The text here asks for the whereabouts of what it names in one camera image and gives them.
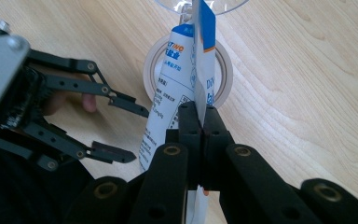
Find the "clear plastic cup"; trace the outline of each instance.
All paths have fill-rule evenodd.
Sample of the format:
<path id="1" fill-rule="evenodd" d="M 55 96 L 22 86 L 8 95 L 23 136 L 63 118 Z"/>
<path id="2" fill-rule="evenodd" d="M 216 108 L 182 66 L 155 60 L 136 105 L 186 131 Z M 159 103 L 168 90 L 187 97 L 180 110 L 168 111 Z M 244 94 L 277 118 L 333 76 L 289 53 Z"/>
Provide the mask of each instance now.
<path id="1" fill-rule="evenodd" d="M 184 7 L 191 6 L 191 0 L 156 0 L 160 5 L 168 10 L 174 11 L 178 14 L 185 14 Z M 214 15 L 221 15 L 226 12 L 232 11 L 237 7 L 242 6 L 249 0 L 214 0 L 205 1 L 205 3 L 211 8 Z"/>

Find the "roll of tape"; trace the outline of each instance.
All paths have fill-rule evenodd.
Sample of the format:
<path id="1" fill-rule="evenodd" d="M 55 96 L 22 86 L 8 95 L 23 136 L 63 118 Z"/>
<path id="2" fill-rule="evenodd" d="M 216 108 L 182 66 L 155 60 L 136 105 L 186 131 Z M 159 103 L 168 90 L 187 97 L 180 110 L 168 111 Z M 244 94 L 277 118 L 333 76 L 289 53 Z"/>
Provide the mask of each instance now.
<path id="1" fill-rule="evenodd" d="M 164 60 L 165 49 L 168 45 L 169 35 L 163 36 L 147 53 L 144 64 L 144 85 L 147 95 L 153 101 L 159 72 Z M 220 107 L 232 87 L 233 70 L 232 63 L 225 48 L 216 40 L 216 58 L 214 63 L 214 107 Z"/>

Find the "black cloth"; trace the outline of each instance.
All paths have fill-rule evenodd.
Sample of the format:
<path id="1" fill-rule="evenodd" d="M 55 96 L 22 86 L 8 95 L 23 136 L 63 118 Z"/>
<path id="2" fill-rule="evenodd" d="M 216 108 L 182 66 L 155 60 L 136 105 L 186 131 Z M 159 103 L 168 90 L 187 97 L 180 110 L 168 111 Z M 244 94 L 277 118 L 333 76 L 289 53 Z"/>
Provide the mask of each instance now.
<path id="1" fill-rule="evenodd" d="M 92 180 L 79 161 L 49 172 L 0 149 L 0 223 L 62 223 Z"/>

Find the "white ring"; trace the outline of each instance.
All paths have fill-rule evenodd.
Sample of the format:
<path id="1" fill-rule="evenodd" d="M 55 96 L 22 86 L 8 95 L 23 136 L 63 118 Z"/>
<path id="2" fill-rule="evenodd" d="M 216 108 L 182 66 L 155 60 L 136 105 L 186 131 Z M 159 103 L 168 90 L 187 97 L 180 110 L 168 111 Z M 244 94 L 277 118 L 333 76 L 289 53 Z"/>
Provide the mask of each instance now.
<path id="1" fill-rule="evenodd" d="M 163 36 L 160 40 L 156 42 L 155 45 L 149 50 L 146 55 L 145 64 L 144 64 L 144 86 L 149 96 L 150 100 L 153 101 L 155 91 L 157 88 L 155 80 L 155 69 L 158 63 L 161 63 L 164 57 L 165 49 L 167 48 L 168 41 L 170 39 L 169 35 Z M 216 60 L 218 62 L 218 68 L 220 68 L 220 73 L 215 71 L 215 87 L 214 94 L 214 107 L 220 107 L 225 100 L 228 98 L 228 95 L 231 91 L 232 81 L 233 81 L 233 69 L 232 63 L 228 56 L 228 53 L 225 48 L 216 40 Z"/>

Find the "light wood tabletop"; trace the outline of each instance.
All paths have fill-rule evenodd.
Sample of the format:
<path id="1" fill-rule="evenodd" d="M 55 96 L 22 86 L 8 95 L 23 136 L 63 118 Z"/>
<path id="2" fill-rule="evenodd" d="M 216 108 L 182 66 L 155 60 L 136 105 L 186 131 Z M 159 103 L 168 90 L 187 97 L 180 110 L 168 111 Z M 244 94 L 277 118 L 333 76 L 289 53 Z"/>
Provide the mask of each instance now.
<path id="1" fill-rule="evenodd" d="M 0 19 L 33 49 L 95 61 L 113 89 L 146 108 L 145 56 L 179 22 L 153 0 L 0 1 Z M 358 197 L 358 0 L 250 0 L 216 20 L 234 68 L 218 111 L 234 140 L 295 187 L 320 177 Z M 146 119 L 107 103 L 98 97 L 89 114 L 71 93 L 47 119 L 88 146 L 96 140 L 138 155 Z M 95 177 L 140 172 L 138 161 L 83 163 Z M 207 223 L 225 223 L 211 198 Z"/>

